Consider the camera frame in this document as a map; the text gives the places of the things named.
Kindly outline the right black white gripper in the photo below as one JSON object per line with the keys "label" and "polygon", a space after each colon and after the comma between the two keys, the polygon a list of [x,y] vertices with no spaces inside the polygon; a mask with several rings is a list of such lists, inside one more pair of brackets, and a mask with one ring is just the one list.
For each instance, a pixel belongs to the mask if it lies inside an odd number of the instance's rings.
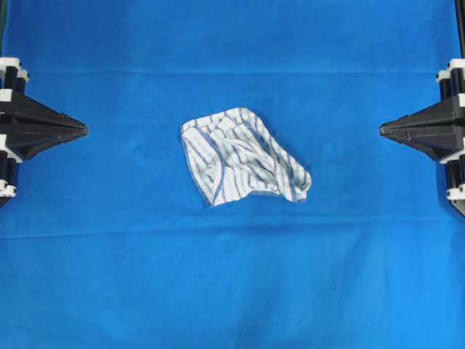
{"label": "right black white gripper", "polygon": [[[382,137],[425,153],[445,166],[446,197],[464,216],[464,59],[452,59],[437,74],[441,101],[379,127]],[[399,130],[452,125],[451,132]]]}

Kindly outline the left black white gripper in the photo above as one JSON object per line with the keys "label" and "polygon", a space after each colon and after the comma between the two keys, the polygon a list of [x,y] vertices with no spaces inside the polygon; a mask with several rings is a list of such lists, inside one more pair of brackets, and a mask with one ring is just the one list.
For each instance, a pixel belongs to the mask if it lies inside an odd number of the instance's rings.
{"label": "left black white gripper", "polygon": [[88,132],[80,121],[24,95],[28,81],[19,58],[1,57],[1,207],[17,194],[23,160]]}

